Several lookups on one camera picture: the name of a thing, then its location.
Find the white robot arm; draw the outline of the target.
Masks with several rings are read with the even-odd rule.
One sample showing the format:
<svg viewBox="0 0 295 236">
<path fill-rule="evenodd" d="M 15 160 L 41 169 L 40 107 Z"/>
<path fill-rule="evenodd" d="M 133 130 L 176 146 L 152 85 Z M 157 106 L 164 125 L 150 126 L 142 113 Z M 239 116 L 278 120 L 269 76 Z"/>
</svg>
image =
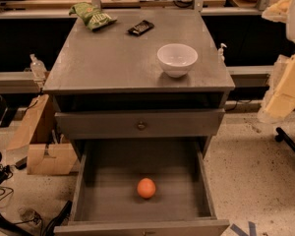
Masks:
<svg viewBox="0 0 295 236">
<path fill-rule="evenodd" d="M 279 0 L 267 7 L 262 17 L 286 24 L 286 37 L 295 43 L 295 0 Z M 269 77 L 258 119 L 264 123 L 283 121 L 295 109 L 295 54 L 279 55 Z"/>
</svg>

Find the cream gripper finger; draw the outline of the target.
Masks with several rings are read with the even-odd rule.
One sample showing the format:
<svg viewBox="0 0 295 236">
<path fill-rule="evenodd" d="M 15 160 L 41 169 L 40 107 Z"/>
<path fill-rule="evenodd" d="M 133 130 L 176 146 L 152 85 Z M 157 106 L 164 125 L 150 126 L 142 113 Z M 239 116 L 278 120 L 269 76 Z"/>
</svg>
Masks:
<svg viewBox="0 0 295 236">
<path fill-rule="evenodd" d="M 286 23 L 291 2 L 292 0 L 279 0 L 263 11 L 262 18 L 275 23 Z"/>
<path fill-rule="evenodd" d="M 280 55 L 269 77 L 258 119 L 263 123 L 283 121 L 295 109 L 295 55 Z"/>
</svg>

